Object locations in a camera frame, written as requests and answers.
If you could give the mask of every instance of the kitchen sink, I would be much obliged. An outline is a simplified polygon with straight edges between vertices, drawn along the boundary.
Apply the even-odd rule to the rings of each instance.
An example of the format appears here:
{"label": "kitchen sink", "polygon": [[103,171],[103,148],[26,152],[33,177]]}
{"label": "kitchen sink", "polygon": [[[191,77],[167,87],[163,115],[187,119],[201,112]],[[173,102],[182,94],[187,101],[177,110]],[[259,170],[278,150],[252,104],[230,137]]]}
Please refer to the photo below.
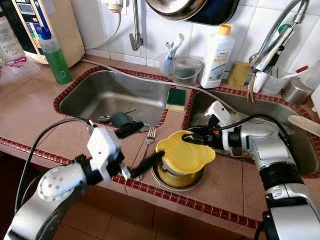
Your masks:
{"label": "kitchen sink", "polygon": [[[296,156],[295,161],[300,173],[302,175],[309,175],[318,170],[318,159],[309,133],[291,124],[287,120],[287,117],[290,115],[298,115],[296,111],[277,102],[256,99],[254,104],[248,104],[246,98],[240,95],[219,91],[210,92],[245,115],[268,114],[281,124],[289,127],[290,132],[293,133],[289,136],[293,144],[293,150]],[[208,124],[204,113],[214,101],[212,97],[202,92],[195,94],[188,128]]]}
{"label": "kitchen sink", "polygon": [[112,116],[134,107],[135,111],[129,113],[134,120],[156,126],[163,116],[169,88],[167,84],[100,70],[76,86],[59,108],[64,114],[97,121],[99,116]]}

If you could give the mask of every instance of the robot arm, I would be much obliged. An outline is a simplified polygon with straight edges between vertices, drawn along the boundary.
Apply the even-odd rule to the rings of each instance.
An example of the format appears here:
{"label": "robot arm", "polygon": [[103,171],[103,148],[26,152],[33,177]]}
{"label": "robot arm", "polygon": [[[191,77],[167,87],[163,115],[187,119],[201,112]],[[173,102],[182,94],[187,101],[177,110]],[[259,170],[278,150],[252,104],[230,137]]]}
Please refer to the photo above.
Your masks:
{"label": "robot arm", "polygon": [[193,127],[186,142],[208,145],[215,149],[242,148],[253,153],[254,163],[265,189],[268,211],[262,215],[268,240],[320,239],[320,210],[312,193],[300,177],[295,160],[276,127],[243,124],[225,127],[230,114],[218,101],[205,113],[209,125]]}
{"label": "robot arm", "polygon": [[92,159],[81,155],[72,164],[47,171],[33,196],[15,214],[4,240],[52,239],[70,206],[89,186],[101,181],[110,182],[118,173],[125,179],[136,178],[160,160],[164,152],[144,159],[134,169],[124,165],[119,138],[133,134],[142,126],[142,122],[127,123],[113,132],[111,128],[93,124],[87,144]]}

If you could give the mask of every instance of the metal pot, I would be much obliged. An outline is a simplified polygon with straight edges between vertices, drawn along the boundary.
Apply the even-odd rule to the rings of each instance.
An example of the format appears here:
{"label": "metal pot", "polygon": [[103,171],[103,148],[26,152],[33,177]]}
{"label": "metal pot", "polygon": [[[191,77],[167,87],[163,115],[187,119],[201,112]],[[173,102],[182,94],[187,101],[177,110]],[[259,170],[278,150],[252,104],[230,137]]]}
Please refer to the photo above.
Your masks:
{"label": "metal pot", "polygon": [[146,2],[164,19],[183,21],[199,12],[207,0],[146,0]]}

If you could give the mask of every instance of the white detergent bottle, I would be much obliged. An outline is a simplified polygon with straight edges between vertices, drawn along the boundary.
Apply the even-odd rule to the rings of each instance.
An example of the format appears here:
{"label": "white detergent bottle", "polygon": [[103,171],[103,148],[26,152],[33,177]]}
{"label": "white detergent bottle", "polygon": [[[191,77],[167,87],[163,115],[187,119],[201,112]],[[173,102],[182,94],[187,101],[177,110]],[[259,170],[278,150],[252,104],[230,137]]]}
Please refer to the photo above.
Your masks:
{"label": "white detergent bottle", "polygon": [[200,84],[204,89],[220,86],[222,75],[226,69],[235,39],[230,35],[231,25],[221,24],[218,33],[210,36],[203,58],[205,64],[200,75]]}

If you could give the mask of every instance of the white hose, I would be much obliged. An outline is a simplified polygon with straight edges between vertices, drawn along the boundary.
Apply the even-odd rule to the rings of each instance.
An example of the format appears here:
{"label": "white hose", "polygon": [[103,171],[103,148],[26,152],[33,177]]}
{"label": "white hose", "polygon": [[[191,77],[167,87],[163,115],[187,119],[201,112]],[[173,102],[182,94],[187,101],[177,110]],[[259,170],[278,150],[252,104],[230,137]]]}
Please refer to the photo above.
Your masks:
{"label": "white hose", "polygon": [[109,38],[107,38],[103,43],[96,45],[96,46],[84,46],[84,49],[88,50],[88,49],[96,49],[98,47],[101,47],[102,45],[106,44],[107,42],[109,42],[114,35],[117,33],[119,27],[120,27],[120,23],[121,23],[121,12],[118,12],[118,24],[116,26],[116,28],[114,29],[113,33],[111,34],[111,36]]}
{"label": "white hose", "polygon": [[202,88],[199,88],[199,87],[183,86],[183,85],[179,85],[179,84],[177,84],[175,82],[171,82],[171,81],[160,81],[160,80],[155,80],[155,79],[151,79],[151,78],[143,78],[143,77],[139,77],[139,76],[134,76],[134,75],[125,73],[123,71],[119,71],[119,70],[117,70],[117,69],[115,69],[115,68],[113,68],[111,66],[108,66],[108,65],[105,65],[105,64],[102,64],[102,63],[99,63],[99,62],[95,62],[95,61],[86,60],[86,59],[83,59],[83,58],[80,61],[86,62],[86,63],[89,63],[89,64],[95,64],[95,65],[104,67],[106,69],[109,69],[111,71],[114,71],[116,73],[125,75],[127,77],[138,79],[138,80],[142,80],[142,81],[146,81],[146,82],[158,83],[158,84],[168,84],[168,85],[179,86],[179,87],[184,87],[184,88],[188,88],[188,89],[194,89],[194,90],[197,90],[197,91],[202,92],[204,94],[207,94],[208,96],[214,98],[215,100],[218,100],[222,105],[224,105],[225,107],[227,107],[228,109],[230,109],[234,113],[238,113],[238,111],[234,107],[230,106],[225,101],[221,100],[219,97],[217,97],[217,96],[213,95],[212,93],[210,93],[210,92],[208,92],[206,90],[203,90]]}

